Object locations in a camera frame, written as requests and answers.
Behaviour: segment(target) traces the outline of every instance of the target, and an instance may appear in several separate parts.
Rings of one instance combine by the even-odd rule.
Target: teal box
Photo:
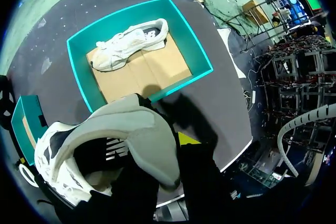
[[[27,124],[35,142],[48,129],[38,101],[37,95],[23,95],[19,97],[12,117],[12,127],[16,140],[29,165],[34,165],[34,148],[28,138],[22,119],[26,117]]]
[[[149,99],[152,102],[158,101],[213,71],[201,43],[171,0],[152,0],[136,4],[95,21],[67,40],[73,74],[90,112],[105,105],[106,100],[94,79],[86,54],[96,48],[97,41],[107,41],[130,26],[158,18],[167,20],[169,32],[192,75],[151,95]]]

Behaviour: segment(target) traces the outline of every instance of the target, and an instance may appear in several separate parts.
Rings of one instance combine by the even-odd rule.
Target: shoe heel
[[[161,48],[164,48],[166,45],[164,43],[164,40],[155,44],[155,45],[151,45],[149,47],[144,47],[142,48],[142,50],[144,51],[154,51],[154,50],[158,50],[158,49],[161,49]]]

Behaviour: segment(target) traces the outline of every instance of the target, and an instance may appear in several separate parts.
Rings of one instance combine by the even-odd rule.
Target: dark gray table surface
[[[11,64],[16,97],[36,94],[48,125],[78,124],[89,115],[79,92],[67,53],[66,40],[95,20],[148,0],[61,0],[34,26]],[[175,119],[175,128],[200,141],[215,141],[214,160],[224,169],[250,142],[245,100],[234,66],[206,9],[193,0],[172,0],[204,47],[214,71],[155,103]],[[182,189],[159,192],[158,204],[179,197]]]

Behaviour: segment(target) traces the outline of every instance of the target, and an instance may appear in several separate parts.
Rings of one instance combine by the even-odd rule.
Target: yellow label
[[[181,145],[184,144],[200,144],[199,141],[194,140],[193,138],[183,134],[182,132],[178,132],[178,139]]]

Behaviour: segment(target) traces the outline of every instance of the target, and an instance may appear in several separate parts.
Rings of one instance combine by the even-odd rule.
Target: cardboard box
[[[88,62],[98,48],[87,54]],[[170,34],[164,48],[138,51],[128,58],[126,66],[115,71],[100,72],[91,68],[99,89],[107,102],[138,93],[147,98],[160,90],[191,76],[182,54]]]
[[[243,5],[243,11],[247,12],[247,18],[251,20],[256,25],[262,25],[268,23],[268,18],[260,6],[255,7],[258,3],[255,0],[250,0],[245,5]]]
[[[22,122],[23,122],[23,126],[24,126],[24,128],[26,130],[27,136],[29,138],[29,141],[32,144],[32,147],[35,149],[35,147],[36,147],[36,141],[35,141],[35,139],[33,137],[32,131],[29,128],[29,125],[28,125],[28,122],[27,122],[27,119],[26,119],[25,116],[23,117]]]

